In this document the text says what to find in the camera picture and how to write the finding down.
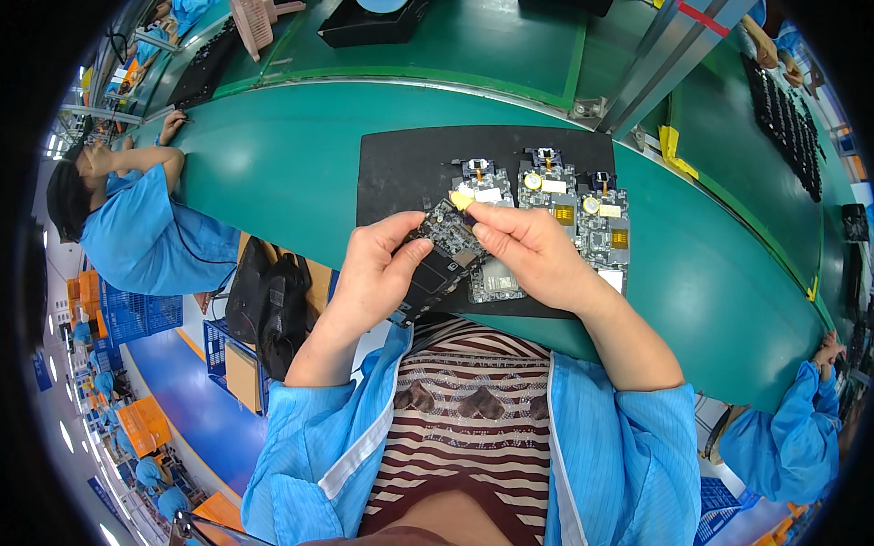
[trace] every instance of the blue cap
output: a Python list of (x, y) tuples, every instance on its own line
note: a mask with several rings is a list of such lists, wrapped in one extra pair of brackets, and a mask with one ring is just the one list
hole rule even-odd
[(358, 4), (373, 13), (392, 13), (404, 7), (406, 0), (358, 0)]

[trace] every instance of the blue floor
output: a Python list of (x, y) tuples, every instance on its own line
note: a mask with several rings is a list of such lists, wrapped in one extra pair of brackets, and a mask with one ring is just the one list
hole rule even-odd
[(191, 449), (242, 495), (264, 447), (267, 420), (212, 382), (206, 364), (169, 330), (128, 343), (136, 367)]

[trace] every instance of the white label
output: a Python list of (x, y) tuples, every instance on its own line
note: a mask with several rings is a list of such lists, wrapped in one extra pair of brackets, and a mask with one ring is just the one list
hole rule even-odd
[(607, 218), (622, 218), (622, 208), (615, 204), (601, 204), (598, 213)]
[(476, 200), (480, 203), (494, 203), (502, 199), (500, 188), (489, 188), (487, 190), (477, 191)]
[(616, 289), (616, 292), (622, 294), (622, 271), (615, 269), (599, 269), (598, 275), (607, 281), (611, 287)]
[(567, 185), (561, 180), (550, 180), (549, 178), (544, 178), (543, 185), (540, 186), (540, 191), (567, 193)]

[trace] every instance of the striped shirt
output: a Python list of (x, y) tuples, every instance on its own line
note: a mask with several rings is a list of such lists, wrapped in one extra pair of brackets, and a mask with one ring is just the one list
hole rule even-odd
[(452, 318), (417, 325), (359, 535), (443, 491), (471, 496), (514, 544), (543, 543), (549, 351)]

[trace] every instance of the fan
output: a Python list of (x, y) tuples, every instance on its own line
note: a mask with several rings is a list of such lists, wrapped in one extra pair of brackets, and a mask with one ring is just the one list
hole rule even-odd
[(281, 3), (277, 6), (273, 0), (231, 0), (231, 13), (243, 38), (243, 45), (256, 62), (261, 59), (258, 50), (273, 41), (270, 25), (276, 22), (276, 17), (306, 8), (303, 2)]

